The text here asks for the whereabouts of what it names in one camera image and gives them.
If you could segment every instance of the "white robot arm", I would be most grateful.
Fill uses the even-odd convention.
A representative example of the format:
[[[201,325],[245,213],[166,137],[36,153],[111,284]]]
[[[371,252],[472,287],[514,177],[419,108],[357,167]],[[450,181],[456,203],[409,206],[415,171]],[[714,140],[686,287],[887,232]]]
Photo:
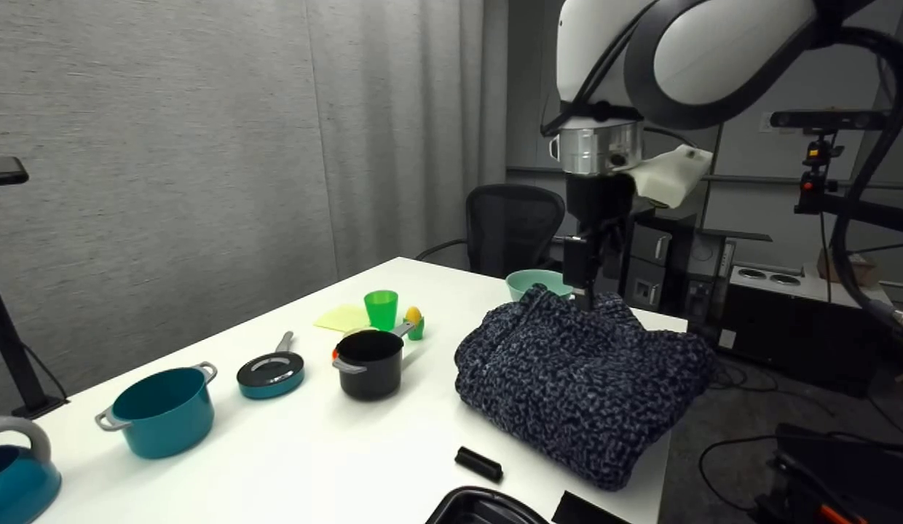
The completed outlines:
[[[856,303],[903,330],[902,315],[878,308],[856,287],[845,247],[845,231],[852,219],[862,219],[862,206],[872,219],[887,213],[862,203],[862,190],[903,129],[903,43],[845,25],[869,2],[874,0],[567,0],[558,37],[562,110],[543,129],[569,175],[569,210],[581,220],[567,249],[567,280],[593,292],[603,225],[625,220],[635,196],[679,206],[711,171],[711,153],[699,148],[644,161],[644,121],[724,124],[754,104],[802,52],[845,43],[881,54],[897,91],[883,137],[849,196],[824,199],[824,213],[836,213],[832,247]],[[887,226],[903,231],[903,213],[891,215]]]

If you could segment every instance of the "white table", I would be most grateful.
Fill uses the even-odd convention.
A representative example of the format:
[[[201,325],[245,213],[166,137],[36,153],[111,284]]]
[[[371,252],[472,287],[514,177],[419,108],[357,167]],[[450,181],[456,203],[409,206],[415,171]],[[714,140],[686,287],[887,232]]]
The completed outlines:
[[[371,287],[398,287],[419,306],[428,341],[415,344],[402,391],[376,404],[354,401],[339,386],[329,348],[339,334],[315,330],[334,306],[357,303]],[[64,491],[41,522],[301,522],[301,524],[422,524],[457,485],[516,494],[551,519],[571,490],[634,524],[658,522],[670,437],[635,466],[625,491],[600,491],[533,447],[472,414],[456,394],[456,348],[484,315],[507,299],[502,280],[422,264],[384,261],[326,292],[290,303],[230,332],[98,383],[45,418]],[[686,319],[635,312],[648,330],[682,332]],[[287,330],[301,338],[307,380],[278,401],[245,401],[236,369],[271,351]],[[175,459],[137,459],[122,434],[95,421],[128,383],[159,369],[214,360],[216,429]],[[505,466],[505,484],[456,466],[470,445]]]

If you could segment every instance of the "black chair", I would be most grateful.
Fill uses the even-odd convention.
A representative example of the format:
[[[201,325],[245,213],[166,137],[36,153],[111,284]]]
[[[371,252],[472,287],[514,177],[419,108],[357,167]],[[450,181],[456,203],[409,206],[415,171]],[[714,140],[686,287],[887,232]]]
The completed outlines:
[[[468,245],[479,274],[507,276],[518,268],[551,268],[548,249],[562,219],[567,201],[558,191],[518,184],[479,185],[468,199],[468,238],[435,245],[417,260]]]

